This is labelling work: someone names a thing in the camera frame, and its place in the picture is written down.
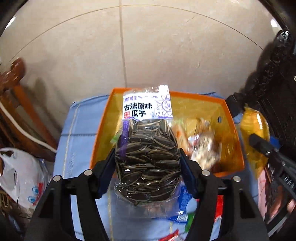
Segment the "light blue tablecloth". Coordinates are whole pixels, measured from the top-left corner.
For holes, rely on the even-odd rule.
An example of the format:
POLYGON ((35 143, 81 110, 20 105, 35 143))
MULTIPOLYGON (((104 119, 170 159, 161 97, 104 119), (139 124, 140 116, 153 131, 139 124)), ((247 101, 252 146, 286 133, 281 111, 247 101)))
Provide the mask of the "light blue tablecloth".
MULTIPOLYGON (((177 92, 171 93, 171 104, 173 106, 174 117, 177 118, 177 111, 189 106, 194 113, 198 112, 204 102, 202 97, 208 100, 216 98, 224 100, 215 92, 200 94, 187 94, 184 98, 177 92)), ((97 133, 103 112, 107 105, 110 95, 95 96, 74 102, 69 109, 61 137, 54 165, 54 175, 63 175, 64 178, 76 177, 82 171, 88 169, 92 163, 94 146, 96 144, 97 133)), ((115 93, 114 101, 111 102, 113 109, 122 107, 122 94, 115 93)), ((116 121, 121 113, 115 111, 116 121)), ((234 173, 242 178, 244 185, 248 187, 256 204, 258 204, 258 181, 251 173, 247 159, 245 158, 245 168, 240 172, 234 173)), ((125 216, 120 211, 125 204, 119 204, 114 192, 115 179, 111 180, 109 190, 99 200, 96 200, 97 208, 104 228, 110 240, 158 240, 176 230, 179 230, 181 237, 185 239, 184 222, 171 221, 173 218, 135 218, 125 216)), ((84 240, 79 219, 77 198, 71 195, 71 211, 75 235, 78 239, 84 240)))

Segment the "red black candy bar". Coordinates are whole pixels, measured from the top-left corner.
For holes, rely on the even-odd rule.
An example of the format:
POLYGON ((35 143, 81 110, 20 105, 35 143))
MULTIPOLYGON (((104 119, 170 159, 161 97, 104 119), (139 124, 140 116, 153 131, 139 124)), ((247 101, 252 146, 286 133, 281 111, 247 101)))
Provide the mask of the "red black candy bar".
POLYGON ((158 239, 158 241, 174 241, 179 236, 179 230, 175 230, 169 235, 158 239))

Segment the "pink cloth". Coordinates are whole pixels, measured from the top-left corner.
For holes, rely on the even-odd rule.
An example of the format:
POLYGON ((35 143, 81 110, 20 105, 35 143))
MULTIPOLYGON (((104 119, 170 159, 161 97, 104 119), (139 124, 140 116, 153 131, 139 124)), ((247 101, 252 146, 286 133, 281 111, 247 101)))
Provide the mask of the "pink cloth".
POLYGON ((266 215, 269 215, 270 208, 270 181, 266 170, 263 170, 258 179, 258 209, 265 220, 266 215))

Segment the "orange storage box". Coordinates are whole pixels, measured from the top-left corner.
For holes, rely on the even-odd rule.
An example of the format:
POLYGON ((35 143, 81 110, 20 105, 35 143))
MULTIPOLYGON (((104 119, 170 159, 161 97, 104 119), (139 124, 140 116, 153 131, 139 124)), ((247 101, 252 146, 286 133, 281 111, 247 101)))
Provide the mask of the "orange storage box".
MULTIPOLYGON (((111 91, 95 139, 91 168, 104 160, 118 141, 124 96, 139 92, 131 88, 111 91)), ((209 168, 217 177, 245 168, 238 133, 224 99, 177 91, 171 91, 170 97, 174 119, 169 126, 191 160, 209 168)))

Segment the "white plastic shopping bag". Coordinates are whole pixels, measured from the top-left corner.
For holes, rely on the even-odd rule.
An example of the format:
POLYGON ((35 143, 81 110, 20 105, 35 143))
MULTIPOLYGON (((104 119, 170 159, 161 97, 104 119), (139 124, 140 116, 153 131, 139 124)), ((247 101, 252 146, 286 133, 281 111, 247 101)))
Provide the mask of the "white plastic shopping bag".
POLYGON ((51 179, 45 161, 15 148, 1 148, 1 159, 1 188, 18 205, 35 208, 51 179))

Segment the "dark carved wooden furniture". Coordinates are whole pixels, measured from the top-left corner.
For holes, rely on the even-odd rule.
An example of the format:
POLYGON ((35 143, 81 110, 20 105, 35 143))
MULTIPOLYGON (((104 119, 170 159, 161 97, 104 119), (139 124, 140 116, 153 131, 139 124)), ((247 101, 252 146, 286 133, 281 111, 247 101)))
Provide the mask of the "dark carved wooden furniture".
POLYGON ((281 30, 267 44, 245 87, 226 99, 232 117, 244 106, 259 110, 272 136, 295 148, 295 1, 262 1, 281 30))

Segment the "red snack packet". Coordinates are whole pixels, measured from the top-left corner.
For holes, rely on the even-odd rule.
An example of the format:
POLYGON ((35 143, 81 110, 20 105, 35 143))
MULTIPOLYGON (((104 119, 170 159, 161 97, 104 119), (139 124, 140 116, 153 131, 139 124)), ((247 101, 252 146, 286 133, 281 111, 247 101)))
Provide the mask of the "red snack packet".
POLYGON ((215 222, 222 218, 223 214, 224 196, 218 195, 216 200, 215 222))

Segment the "yellow snack bag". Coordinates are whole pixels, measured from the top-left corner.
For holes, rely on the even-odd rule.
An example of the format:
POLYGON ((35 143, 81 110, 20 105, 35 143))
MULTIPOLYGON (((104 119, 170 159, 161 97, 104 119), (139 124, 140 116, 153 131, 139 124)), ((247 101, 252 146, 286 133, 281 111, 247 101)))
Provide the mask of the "yellow snack bag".
POLYGON ((260 141, 270 141, 267 120, 261 112, 246 106, 239 127, 247 161, 258 178, 267 164, 267 157, 254 146, 260 141))

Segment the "blue snack packet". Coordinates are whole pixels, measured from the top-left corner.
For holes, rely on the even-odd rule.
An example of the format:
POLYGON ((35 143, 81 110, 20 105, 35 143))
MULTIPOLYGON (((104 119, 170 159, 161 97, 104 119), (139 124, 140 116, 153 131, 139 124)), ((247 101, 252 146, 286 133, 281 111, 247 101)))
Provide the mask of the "blue snack packet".
POLYGON ((181 186, 180 195, 178 197, 179 214, 171 217, 167 217, 166 220, 174 223, 185 224, 189 217, 196 211, 198 202, 188 192, 185 185, 181 186))

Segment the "wooden chair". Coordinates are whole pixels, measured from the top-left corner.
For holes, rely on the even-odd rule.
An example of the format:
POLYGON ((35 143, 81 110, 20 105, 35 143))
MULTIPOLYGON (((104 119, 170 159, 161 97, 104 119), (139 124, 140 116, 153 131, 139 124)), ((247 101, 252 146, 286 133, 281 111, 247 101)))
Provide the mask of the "wooden chair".
POLYGON ((1 104, 13 118, 11 120, 1 110, 1 138, 6 138, 10 147, 54 162, 54 152, 30 140, 17 128, 19 126, 34 138, 57 148, 57 134, 61 128, 44 102, 37 100, 31 90, 21 85, 25 74, 26 65, 22 58, 17 58, 7 71, 1 72, 1 104))

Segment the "sunflower seed packet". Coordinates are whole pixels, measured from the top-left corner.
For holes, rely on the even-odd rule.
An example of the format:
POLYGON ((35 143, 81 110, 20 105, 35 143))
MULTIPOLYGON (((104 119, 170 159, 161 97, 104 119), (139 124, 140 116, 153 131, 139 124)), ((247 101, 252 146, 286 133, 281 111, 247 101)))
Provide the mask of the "sunflower seed packet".
POLYGON ((159 218, 180 211, 180 150, 172 121, 168 85, 123 94, 114 191, 131 217, 159 218))

